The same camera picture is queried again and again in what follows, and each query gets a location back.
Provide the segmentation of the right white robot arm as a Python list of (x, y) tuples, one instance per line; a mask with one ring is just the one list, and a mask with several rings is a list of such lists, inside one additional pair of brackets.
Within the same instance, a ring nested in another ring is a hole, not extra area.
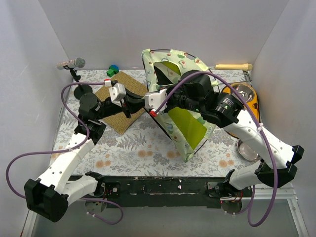
[(213, 197), (235, 196), (241, 190), (263, 183), (280, 188), (292, 181), (304, 153), (288, 145), (262, 127), (242, 102), (232, 94), (215, 92), (209, 76), (198, 70), (184, 73), (180, 81), (167, 87), (167, 107), (197, 112), (204, 121), (232, 133), (254, 150), (260, 160), (251, 166), (231, 170), (224, 181), (210, 188)]

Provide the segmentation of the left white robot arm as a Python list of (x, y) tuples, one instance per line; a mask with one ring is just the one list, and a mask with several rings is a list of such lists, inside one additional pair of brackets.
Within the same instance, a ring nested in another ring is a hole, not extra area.
[(36, 180), (29, 179), (25, 186), (27, 207), (57, 222), (66, 213), (68, 206), (78, 199), (92, 195), (101, 197), (105, 191), (103, 176), (87, 172), (81, 178), (68, 183), (70, 176), (81, 160), (95, 147), (102, 137), (106, 125), (100, 120), (123, 112), (127, 118), (145, 106), (143, 96), (129, 91), (121, 94), (119, 100), (108, 97), (101, 101), (94, 93), (86, 93), (79, 100), (80, 122), (66, 147), (66, 150)]

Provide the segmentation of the green avocado print pet tent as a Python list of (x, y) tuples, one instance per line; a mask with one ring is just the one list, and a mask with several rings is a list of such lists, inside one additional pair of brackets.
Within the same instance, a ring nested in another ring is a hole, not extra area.
[[(141, 52), (149, 92), (163, 85), (174, 85), (182, 74), (191, 71), (208, 71), (209, 67), (198, 57), (174, 49), (145, 49)], [(170, 136), (183, 161), (189, 161), (200, 143), (212, 135), (215, 125), (206, 122), (197, 112), (178, 107), (163, 111), (154, 118)]]

